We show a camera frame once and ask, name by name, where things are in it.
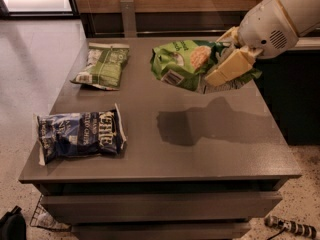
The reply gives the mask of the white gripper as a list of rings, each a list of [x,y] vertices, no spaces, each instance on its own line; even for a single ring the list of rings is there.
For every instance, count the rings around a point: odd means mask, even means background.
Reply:
[[[277,57],[293,48],[298,40],[281,2],[263,0],[247,12],[239,28],[234,26],[217,39],[227,46],[243,47],[219,62],[205,81],[214,87],[221,86],[251,70],[259,55],[261,59]]]

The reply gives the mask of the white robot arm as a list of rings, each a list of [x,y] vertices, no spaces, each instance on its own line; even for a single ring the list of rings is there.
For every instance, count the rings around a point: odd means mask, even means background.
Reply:
[[[263,0],[240,25],[220,37],[235,49],[205,75],[214,86],[232,81],[253,68],[258,58],[274,58],[293,48],[320,24],[320,0]]]

